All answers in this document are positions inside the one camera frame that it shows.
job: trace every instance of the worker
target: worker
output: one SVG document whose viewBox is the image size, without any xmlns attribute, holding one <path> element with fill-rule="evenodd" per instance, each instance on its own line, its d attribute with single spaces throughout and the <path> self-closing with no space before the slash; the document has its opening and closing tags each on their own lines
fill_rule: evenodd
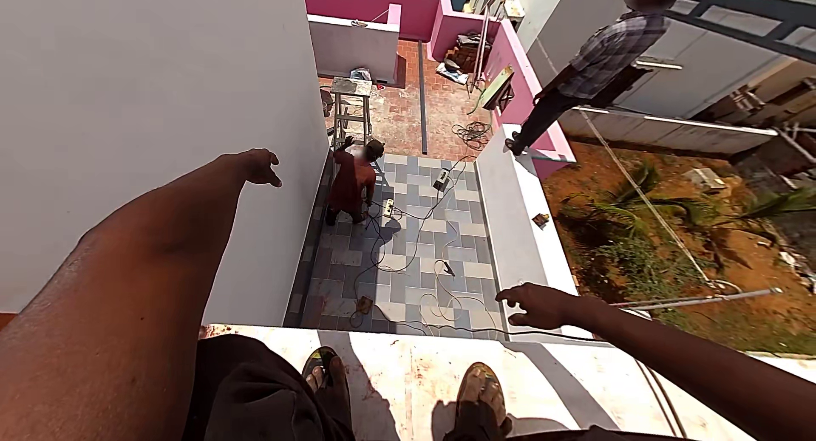
<svg viewBox="0 0 816 441">
<path fill-rule="evenodd" d="M 533 98 L 535 107 L 521 125 L 521 132 L 506 141 L 514 155 L 521 155 L 566 110 L 592 100 L 660 40 L 668 29 L 664 12 L 677 0 L 624 1 L 631 11 L 590 37 L 564 70 Z"/>
<path fill-rule="evenodd" d="M 267 150 L 222 155 L 79 239 L 0 330 L 0 439 L 353 439 L 345 368 L 331 349 L 298 372 L 250 337 L 198 341 L 241 189 L 281 187 L 270 164 L 278 158 Z M 270 282 L 281 289 L 282 280 Z M 601 300 L 530 283 L 496 299 L 526 312 L 511 324 L 602 336 L 756 439 L 813 438 L 816 384 Z M 470 367 L 446 441 L 504 439 L 512 427 L 499 378 L 482 363 Z M 415 408 L 421 416 L 429 414 Z M 597 428 L 556 435 L 627 439 Z"/>
<path fill-rule="evenodd" d="M 374 183 L 377 174 L 371 163 L 383 156 L 384 144 L 371 139 L 361 152 L 350 154 L 346 151 L 354 143 L 353 136 L 347 136 L 343 144 L 334 152 L 334 162 L 340 171 L 329 192 L 329 207 L 326 209 L 326 224 L 334 226 L 340 212 L 352 217 L 353 223 L 362 222 L 368 212 L 362 212 L 362 191 L 365 189 L 365 204 L 371 206 L 374 200 Z"/>
</svg>

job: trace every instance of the checkered shirt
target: checkered shirt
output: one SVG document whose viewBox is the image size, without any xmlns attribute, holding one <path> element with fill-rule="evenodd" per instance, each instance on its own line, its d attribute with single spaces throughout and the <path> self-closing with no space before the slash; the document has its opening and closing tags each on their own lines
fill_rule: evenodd
<svg viewBox="0 0 816 441">
<path fill-rule="evenodd" d="M 558 92 L 576 98 L 594 98 L 621 70 L 655 44 L 668 29 L 661 14 L 629 11 L 614 24 L 598 30 L 570 61 L 578 71 L 558 87 Z"/>
</svg>

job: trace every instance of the step ladder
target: step ladder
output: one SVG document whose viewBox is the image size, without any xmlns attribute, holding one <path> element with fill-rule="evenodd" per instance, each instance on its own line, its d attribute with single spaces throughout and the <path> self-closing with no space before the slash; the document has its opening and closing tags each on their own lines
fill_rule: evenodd
<svg viewBox="0 0 816 441">
<path fill-rule="evenodd" d="M 334 94 L 332 150 L 340 147 L 348 135 L 354 136 L 354 144 L 365 145 L 368 143 L 368 138 L 371 135 L 371 112 L 369 107 L 371 88 L 371 81 L 340 77 L 332 80 L 331 92 Z M 361 131 L 348 130 L 349 122 L 362 124 Z"/>
</svg>

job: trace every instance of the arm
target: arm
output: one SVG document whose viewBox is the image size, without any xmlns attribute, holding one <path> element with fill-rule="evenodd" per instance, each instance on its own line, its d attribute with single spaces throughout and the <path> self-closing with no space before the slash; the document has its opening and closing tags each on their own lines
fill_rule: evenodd
<svg viewBox="0 0 816 441">
<path fill-rule="evenodd" d="M 334 162 L 336 164 L 341 164 L 344 158 L 348 158 L 351 154 L 347 153 L 346 150 L 354 144 L 354 137 L 349 135 L 343 141 L 343 144 L 334 152 Z"/>
<path fill-rule="evenodd" d="M 513 325 L 574 325 L 603 337 L 756 439 L 811 437 L 816 384 L 595 298 L 525 283 L 496 300 L 527 311 L 511 316 Z"/>
<path fill-rule="evenodd" d="M 198 329 L 245 181 L 267 150 L 220 156 L 89 230 L 0 331 L 9 439 L 178 439 Z"/>
</svg>

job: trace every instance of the foot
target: foot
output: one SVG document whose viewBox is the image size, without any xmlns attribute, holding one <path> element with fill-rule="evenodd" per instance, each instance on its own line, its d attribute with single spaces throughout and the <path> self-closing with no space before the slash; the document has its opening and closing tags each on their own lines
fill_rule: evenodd
<svg viewBox="0 0 816 441">
<path fill-rule="evenodd" d="M 516 157 L 521 156 L 522 154 L 524 154 L 524 149 L 526 148 L 526 146 L 522 146 L 516 140 L 517 135 L 518 135 L 518 133 L 514 132 L 513 133 L 513 138 L 508 138 L 508 139 L 506 139 L 504 141 L 504 145 L 507 146 L 507 149 L 511 150 L 513 152 L 513 155 L 516 156 Z"/>
<path fill-rule="evenodd" d="M 459 388 L 457 408 L 463 403 L 487 405 L 493 418 L 484 422 L 495 423 L 502 435 L 507 436 L 513 429 L 510 419 L 507 418 L 502 386 L 493 370 L 486 364 L 474 363 L 465 373 Z"/>
<path fill-rule="evenodd" d="M 331 418 L 352 429 L 352 410 L 346 368 L 338 356 L 331 358 L 328 373 L 322 364 L 312 368 L 306 376 L 306 383 L 314 392 L 318 403 Z"/>
</svg>

